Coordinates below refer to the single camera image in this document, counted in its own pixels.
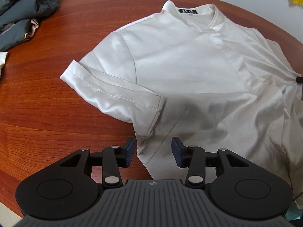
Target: short sleeve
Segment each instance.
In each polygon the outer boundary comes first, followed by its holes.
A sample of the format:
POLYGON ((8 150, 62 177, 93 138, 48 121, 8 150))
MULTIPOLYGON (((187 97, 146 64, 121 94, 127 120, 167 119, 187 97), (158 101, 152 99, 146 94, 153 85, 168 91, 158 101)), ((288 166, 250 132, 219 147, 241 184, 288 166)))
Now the short sleeve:
POLYGON ((113 32, 82 60, 73 60, 60 77, 85 101, 132 123, 138 146, 152 135, 164 97, 136 84, 133 57, 123 37, 113 32))

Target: clothing label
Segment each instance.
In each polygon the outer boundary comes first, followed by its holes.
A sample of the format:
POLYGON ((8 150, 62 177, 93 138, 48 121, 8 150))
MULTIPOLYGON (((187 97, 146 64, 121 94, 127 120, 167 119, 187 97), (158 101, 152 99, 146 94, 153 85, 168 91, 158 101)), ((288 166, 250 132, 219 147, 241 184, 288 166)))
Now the clothing label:
POLYGON ((194 10, 178 9, 178 11, 180 13, 195 13, 195 14, 198 14, 198 12, 195 9, 194 10))

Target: wood grain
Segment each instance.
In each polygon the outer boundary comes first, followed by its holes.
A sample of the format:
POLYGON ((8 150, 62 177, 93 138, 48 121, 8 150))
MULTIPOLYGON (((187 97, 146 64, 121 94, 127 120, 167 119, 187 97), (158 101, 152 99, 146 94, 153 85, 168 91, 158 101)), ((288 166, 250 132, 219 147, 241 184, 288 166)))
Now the wood grain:
MULTIPOLYGON (((61 0, 33 39, 9 50, 0 80, 0 201, 15 213, 21 215, 14 192, 25 177, 81 147, 101 151, 134 136, 132 124, 102 114, 59 77, 110 32, 158 13, 165 1, 61 0)), ((303 73, 303 45, 270 22, 218 0, 172 1, 185 8, 214 3, 232 21, 277 41, 303 73)), ((123 180, 151 178, 137 157, 121 174, 123 180)), ((100 178, 100 170, 93 178, 100 178)))

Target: brown wooden surface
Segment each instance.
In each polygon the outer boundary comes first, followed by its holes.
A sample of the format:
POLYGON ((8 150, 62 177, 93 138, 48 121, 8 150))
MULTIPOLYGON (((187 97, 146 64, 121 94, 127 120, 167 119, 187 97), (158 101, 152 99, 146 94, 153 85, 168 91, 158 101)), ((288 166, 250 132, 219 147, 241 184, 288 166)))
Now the brown wooden surface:
MULTIPOLYGON (((61 0, 32 40, 9 50, 0 80, 0 202, 21 215, 14 193, 25 177, 79 148, 101 151, 134 135, 132 124, 102 114, 59 77, 110 32, 160 12, 165 1, 61 0)), ((214 3, 234 22, 277 41, 303 73, 303 45, 270 22, 218 0, 172 1, 185 8, 214 3)), ((121 174, 124 180, 150 178, 137 157, 121 174)))

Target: silver screw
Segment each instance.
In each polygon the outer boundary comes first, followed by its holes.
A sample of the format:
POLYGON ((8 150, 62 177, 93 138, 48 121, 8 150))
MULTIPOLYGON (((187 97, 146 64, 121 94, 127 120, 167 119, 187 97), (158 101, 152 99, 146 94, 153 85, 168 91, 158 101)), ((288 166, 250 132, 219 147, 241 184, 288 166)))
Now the silver screw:
POLYGON ((120 181, 120 179, 118 177, 115 177, 115 176, 109 176, 109 177, 106 177, 104 179, 104 181, 107 184, 117 184, 120 181))
POLYGON ((200 176, 190 176, 188 178, 189 182, 192 184, 200 184, 203 182, 203 177, 200 176))

